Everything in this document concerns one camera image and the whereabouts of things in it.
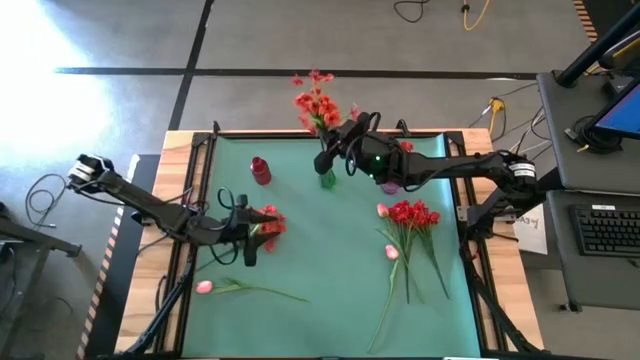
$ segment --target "red bottle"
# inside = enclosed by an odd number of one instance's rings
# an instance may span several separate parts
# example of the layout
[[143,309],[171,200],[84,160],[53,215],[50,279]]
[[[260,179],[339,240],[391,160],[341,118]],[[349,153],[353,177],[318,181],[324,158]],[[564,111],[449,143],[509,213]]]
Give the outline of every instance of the red bottle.
[[253,177],[256,179],[256,182],[259,185],[267,185],[269,182],[271,182],[271,171],[269,171],[269,164],[267,164],[264,159],[261,159],[257,156],[254,157],[253,160],[251,160],[251,166],[249,168],[251,169],[251,173],[253,174]]

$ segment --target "black keyboard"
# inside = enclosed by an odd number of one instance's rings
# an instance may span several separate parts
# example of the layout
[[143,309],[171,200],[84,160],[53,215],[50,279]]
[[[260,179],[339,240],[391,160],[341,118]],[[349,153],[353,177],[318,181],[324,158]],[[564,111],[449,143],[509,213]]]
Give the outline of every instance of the black keyboard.
[[640,206],[595,210],[588,205],[570,208],[580,254],[640,257]]

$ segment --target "computer monitor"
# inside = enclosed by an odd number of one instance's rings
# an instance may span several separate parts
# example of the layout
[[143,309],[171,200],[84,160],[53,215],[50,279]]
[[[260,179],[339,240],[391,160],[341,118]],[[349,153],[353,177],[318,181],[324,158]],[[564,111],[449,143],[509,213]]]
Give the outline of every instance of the computer monitor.
[[602,135],[640,139],[640,77],[625,87],[588,126]]

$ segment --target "green tablecloth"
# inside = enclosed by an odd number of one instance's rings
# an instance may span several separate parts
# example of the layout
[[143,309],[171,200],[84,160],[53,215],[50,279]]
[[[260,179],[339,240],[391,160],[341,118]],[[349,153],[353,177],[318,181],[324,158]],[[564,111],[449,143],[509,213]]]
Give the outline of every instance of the green tablecloth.
[[[415,151],[444,156],[444,140],[412,139]],[[318,140],[229,140],[216,143],[209,190],[210,215],[226,216],[217,205],[216,191],[228,187],[245,193],[249,203],[275,205],[287,217],[288,232],[275,253],[258,252],[255,267],[212,264],[197,272],[201,280],[220,283],[233,277],[309,299],[245,291],[200,295],[192,289],[184,357],[317,357],[317,356],[466,356],[480,354],[469,291],[458,256],[458,235],[451,186],[433,180],[417,192],[386,195],[366,175],[348,177],[339,158],[334,164],[337,184],[322,189],[313,169]],[[273,180],[255,183],[249,171],[254,156],[264,158]],[[380,337],[371,354],[367,349],[382,315],[392,263],[386,258],[388,241],[376,228],[384,222],[376,212],[380,202],[422,199],[441,213],[434,230],[435,250],[451,299],[442,291],[436,271],[415,242],[411,271],[426,292],[418,301],[412,287],[407,304],[403,270]],[[216,246],[219,252],[224,246]],[[198,251],[198,265],[211,260],[209,249]]]

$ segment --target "gray floor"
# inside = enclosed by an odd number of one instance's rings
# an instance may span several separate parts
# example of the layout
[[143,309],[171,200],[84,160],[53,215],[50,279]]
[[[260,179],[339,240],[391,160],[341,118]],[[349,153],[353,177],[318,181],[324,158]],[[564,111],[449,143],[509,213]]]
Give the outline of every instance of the gray floor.
[[[7,41],[0,64],[9,93],[0,120],[0,199],[25,221],[27,189],[49,172],[65,175],[75,157],[96,153],[125,173],[132,154],[158,153],[180,76],[52,75],[51,67],[184,67],[204,0],[18,1],[0,4]],[[474,15],[481,1],[471,1]],[[566,66],[588,41],[570,0],[494,0],[473,32],[462,29],[458,2],[432,1],[423,20],[407,24],[387,0],[217,0],[212,8],[201,68],[334,68],[429,71],[546,71]],[[407,16],[416,13],[407,8]],[[331,94],[341,108],[352,102],[380,111],[383,125],[399,118],[412,127],[465,127],[491,96],[523,81],[337,79]],[[196,77],[180,129],[298,128],[286,78]],[[535,87],[507,96],[508,127],[540,107]],[[488,119],[478,124],[487,126]],[[541,133],[546,129],[541,126]],[[495,144],[509,148],[515,131]],[[529,137],[523,148],[539,142]],[[536,154],[541,148],[532,150]],[[551,151],[536,163],[554,166]],[[57,184],[47,183],[51,188]],[[17,352],[40,351],[70,359],[76,351],[115,209],[66,194],[43,230],[84,245],[85,257],[53,254],[34,302],[62,296],[75,310],[46,332],[28,327],[60,319],[51,305],[29,316]],[[587,309],[562,314],[558,273],[529,270],[547,347],[565,354],[631,359],[640,351],[637,313]]]

